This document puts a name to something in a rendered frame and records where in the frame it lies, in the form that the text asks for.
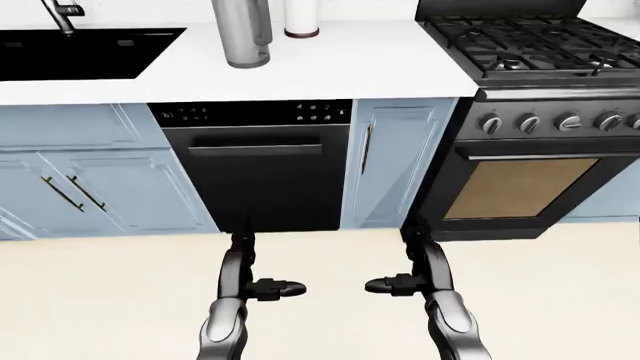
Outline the black kitchen sink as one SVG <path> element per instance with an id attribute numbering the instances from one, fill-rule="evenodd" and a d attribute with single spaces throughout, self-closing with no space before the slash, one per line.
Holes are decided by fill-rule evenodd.
<path id="1" fill-rule="evenodd" d="M 0 30 L 0 82 L 130 80 L 138 77 L 183 28 Z"/>

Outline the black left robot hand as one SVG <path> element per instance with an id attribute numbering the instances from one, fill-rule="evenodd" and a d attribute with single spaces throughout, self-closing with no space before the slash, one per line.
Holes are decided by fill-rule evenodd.
<path id="1" fill-rule="evenodd" d="M 275 302 L 283 297 L 301 296 L 307 292 L 304 284 L 295 281 L 277 281 L 260 278 L 255 281 L 252 266 L 256 260 L 255 233 L 250 218 L 243 219 L 242 227 L 231 235 L 231 246 L 226 251 L 218 277 L 217 298 L 235 298 L 246 302 Z"/>

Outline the black gas stove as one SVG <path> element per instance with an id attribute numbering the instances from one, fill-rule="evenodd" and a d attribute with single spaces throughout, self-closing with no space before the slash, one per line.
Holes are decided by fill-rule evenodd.
<path id="1" fill-rule="evenodd" d="M 640 41 L 582 20 L 578 14 L 585 2 L 420 0 L 416 22 L 478 87 L 458 101 L 439 145 L 447 140 L 640 140 L 640 131 L 626 125 L 628 116 L 640 112 Z M 612 131 L 599 131 L 594 119 L 609 111 L 622 122 Z M 488 113 L 502 119 L 493 135 L 478 126 Z M 525 113 L 540 118 L 532 134 L 517 128 Z M 558 131 L 554 119 L 563 113 L 577 113 L 582 128 Z M 559 221 L 638 217 L 635 175 L 640 175 L 640 158 Z"/>

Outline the silver sink faucet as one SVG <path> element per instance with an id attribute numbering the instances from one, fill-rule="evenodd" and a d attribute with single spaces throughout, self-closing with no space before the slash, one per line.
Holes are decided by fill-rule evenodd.
<path id="1" fill-rule="evenodd" d="M 84 17 L 85 11 L 75 0 L 70 5 L 62 5 L 58 0 L 40 0 L 48 14 L 64 35 L 71 36 L 76 31 L 69 20 L 70 17 Z"/>

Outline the black dishwasher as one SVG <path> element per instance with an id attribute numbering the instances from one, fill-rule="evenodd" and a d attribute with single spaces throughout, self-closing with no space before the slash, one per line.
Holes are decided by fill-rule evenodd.
<path id="1" fill-rule="evenodd" d="M 353 101 L 151 103 L 218 229 L 340 226 Z"/>

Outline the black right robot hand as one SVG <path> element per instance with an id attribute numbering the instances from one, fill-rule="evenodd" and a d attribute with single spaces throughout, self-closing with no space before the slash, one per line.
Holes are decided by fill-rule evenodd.
<path id="1" fill-rule="evenodd" d="M 405 221 L 400 228 L 411 272 L 393 277 L 367 281 L 368 293 L 385 293 L 391 296 L 413 296 L 422 293 L 425 298 L 441 290 L 454 290 L 453 277 L 442 247 L 435 242 L 430 229 L 416 221 Z"/>

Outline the black oven door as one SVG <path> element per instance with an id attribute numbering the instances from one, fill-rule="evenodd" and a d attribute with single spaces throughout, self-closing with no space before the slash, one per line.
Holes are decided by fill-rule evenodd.
<path id="1" fill-rule="evenodd" d="M 640 140 L 447 140 L 403 225 L 436 242 L 535 239 L 640 158 Z"/>

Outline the white cylindrical canister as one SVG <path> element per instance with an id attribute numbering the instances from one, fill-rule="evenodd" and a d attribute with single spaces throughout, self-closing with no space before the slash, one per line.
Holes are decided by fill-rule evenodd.
<path id="1" fill-rule="evenodd" d="M 284 0 L 284 33 L 289 38 L 319 35 L 320 0 Z"/>

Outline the wide blue cabinet door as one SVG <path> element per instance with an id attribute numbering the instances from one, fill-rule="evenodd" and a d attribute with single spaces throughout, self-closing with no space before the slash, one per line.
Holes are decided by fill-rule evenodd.
<path id="1" fill-rule="evenodd" d="M 41 176 L 83 203 L 79 212 Z M 0 152 L 0 217 L 36 238 L 120 236 L 124 232 L 38 152 Z"/>
<path id="2" fill-rule="evenodd" d="M 106 203 L 105 214 L 129 235 L 218 231 L 168 149 L 74 152 L 59 167 Z"/>

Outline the tall silver metal canister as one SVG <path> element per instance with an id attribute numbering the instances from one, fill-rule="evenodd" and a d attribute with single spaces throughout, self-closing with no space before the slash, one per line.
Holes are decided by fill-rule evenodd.
<path id="1" fill-rule="evenodd" d="M 258 68 L 270 61 L 273 41 L 268 0 L 211 0 L 227 63 Z"/>

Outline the narrow blue cabinet door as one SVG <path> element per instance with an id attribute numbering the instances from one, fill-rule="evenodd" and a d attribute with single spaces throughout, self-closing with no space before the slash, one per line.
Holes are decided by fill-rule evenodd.
<path id="1" fill-rule="evenodd" d="M 354 101 L 340 228 L 398 228 L 404 223 L 457 98 Z M 367 125 L 373 124 L 361 175 Z"/>

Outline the blue cabinet drawer front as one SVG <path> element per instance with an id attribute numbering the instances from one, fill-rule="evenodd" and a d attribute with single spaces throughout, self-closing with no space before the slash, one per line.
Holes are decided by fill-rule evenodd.
<path id="1" fill-rule="evenodd" d="M 0 106 L 0 152 L 169 146 L 146 104 Z"/>

